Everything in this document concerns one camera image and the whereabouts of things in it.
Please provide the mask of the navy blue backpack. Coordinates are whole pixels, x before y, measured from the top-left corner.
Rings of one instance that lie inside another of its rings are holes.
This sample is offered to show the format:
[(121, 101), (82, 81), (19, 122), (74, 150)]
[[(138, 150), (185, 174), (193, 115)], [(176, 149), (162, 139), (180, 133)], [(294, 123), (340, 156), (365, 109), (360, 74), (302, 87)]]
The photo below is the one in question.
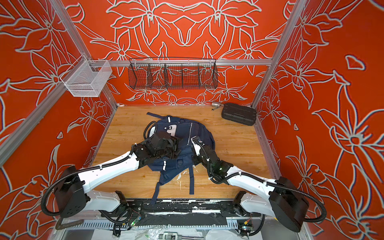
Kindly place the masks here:
[(160, 186), (170, 182), (174, 177), (188, 169), (190, 173), (190, 195), (194, 194), (195, 178), (193, 166), (196, 163), (193, 161), (195, 155), (193, 149), (192, 138), (199, 137), (204, 145), (210, 146), (213, 150), (216, 148), (216, 143), (212, 133), (202, 123), (194, 120), (183, 119), (173, 116), (160, 116), (148, 112), (149, 116), (158, 118), (157, 133), (168, 133), (179, 139), (178, 150), (180, 153), (174, 157), (163, 157), (149, 164), (149, 168), (154, 172), (160, 172), (160, 178), (157, 182), (154, 195), (151, 199), (151, 205), (157, 201)]

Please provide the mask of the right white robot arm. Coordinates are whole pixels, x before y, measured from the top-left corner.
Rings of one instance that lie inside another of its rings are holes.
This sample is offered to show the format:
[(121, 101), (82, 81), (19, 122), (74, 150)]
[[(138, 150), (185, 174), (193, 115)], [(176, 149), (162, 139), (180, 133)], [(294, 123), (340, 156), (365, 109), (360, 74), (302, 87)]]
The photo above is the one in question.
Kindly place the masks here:
[(303, 223), (320, 223), (327, 217), (325, 205), (317, 198), (298, 190), (290, 180), (263, 178), (221, 160), (215, 150), (199, 137), (191, 139), (195, 158), (217, 185), (226, 184), (245, 190), (237, 205), (247, 213), (275, 218), (292, 232), (300, 232)]

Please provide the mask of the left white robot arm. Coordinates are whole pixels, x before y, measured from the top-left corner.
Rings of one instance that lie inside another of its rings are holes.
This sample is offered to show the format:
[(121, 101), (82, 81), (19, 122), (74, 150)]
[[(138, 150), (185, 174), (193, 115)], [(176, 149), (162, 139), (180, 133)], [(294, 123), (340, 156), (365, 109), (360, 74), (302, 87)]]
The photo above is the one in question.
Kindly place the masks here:
[(156, 160), (170, 160), (179, 152), (180, 138), (167, 132), (134, 144), (125, 154), (102, 164), (77, 170), (66, 169), (48, 187), (41, 199), (41, 210), (47, 216), (69, 218), (83, 211), (113, 212), (123, 205), (118, 193), (97, 192), (94, 189), (122, 174), (138, 170)]

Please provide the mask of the black hard plastic case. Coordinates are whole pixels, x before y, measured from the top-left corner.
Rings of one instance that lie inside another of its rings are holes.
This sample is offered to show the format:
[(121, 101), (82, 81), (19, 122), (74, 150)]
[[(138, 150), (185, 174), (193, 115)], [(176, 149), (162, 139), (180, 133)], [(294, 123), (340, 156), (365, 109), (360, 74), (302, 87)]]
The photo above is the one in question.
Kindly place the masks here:
[(257, 119), (255, 109), (234, 103), (224, 104), (222, 118), (246, 126), (253, 126)]

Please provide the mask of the rusty metal bracket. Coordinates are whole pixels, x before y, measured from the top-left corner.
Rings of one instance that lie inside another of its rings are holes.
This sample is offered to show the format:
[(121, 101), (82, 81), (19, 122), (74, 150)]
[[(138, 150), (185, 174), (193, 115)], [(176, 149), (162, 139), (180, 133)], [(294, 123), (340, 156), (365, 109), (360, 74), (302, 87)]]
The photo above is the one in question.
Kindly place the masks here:
[(73, 221), (73, 222), (69, 222), (69, 223), (63, 223), (64, 219), (62, 218), (59, 218), (59, 220), (57, 221), (56, 225), (55, 225), (55, 230), (63, 230), (63, 229), (67, 229), (67, 228), (72, 228), (72, 227), (75, 227), (75, 226), (78, 226), (78, 225), (82, 225), (84, 223), (84, 220), (77, 220), (77, 221)]

